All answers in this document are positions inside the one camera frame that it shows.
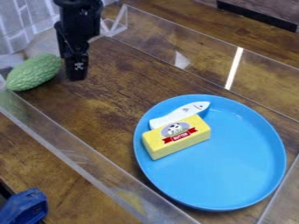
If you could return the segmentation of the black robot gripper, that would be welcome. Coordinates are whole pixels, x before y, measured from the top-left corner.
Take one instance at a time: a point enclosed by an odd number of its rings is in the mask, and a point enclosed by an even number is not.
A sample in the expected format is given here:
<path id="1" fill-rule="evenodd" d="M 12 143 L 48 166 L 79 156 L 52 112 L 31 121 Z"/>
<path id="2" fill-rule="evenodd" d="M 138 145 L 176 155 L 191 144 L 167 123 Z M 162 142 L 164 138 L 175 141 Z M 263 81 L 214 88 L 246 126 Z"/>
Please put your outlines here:
<path id="1" fill-rule="evenodd" d="M 60 7 L 60 21 L 55 23 L 60 57 L 71 81 L 87 77 L 90 56 L 88 41 L 99 35 L 102 0 L 52 0 Z"/>

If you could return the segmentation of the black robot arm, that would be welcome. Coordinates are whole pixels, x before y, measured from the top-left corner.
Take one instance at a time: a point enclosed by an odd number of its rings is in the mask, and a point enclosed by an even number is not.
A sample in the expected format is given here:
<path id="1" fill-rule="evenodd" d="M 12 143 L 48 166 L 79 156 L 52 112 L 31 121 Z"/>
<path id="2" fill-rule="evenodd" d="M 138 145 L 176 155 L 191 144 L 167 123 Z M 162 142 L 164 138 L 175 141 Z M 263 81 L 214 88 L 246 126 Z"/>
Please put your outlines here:
<path id="1" fill-rule="evenodd" d="M 102 0 L 54 0 L 60 7 L 60 20 L 55 23 L 60 57 L 71 81 L 87 77 L 90 67 L 90 40 L 99 35 Z"/>

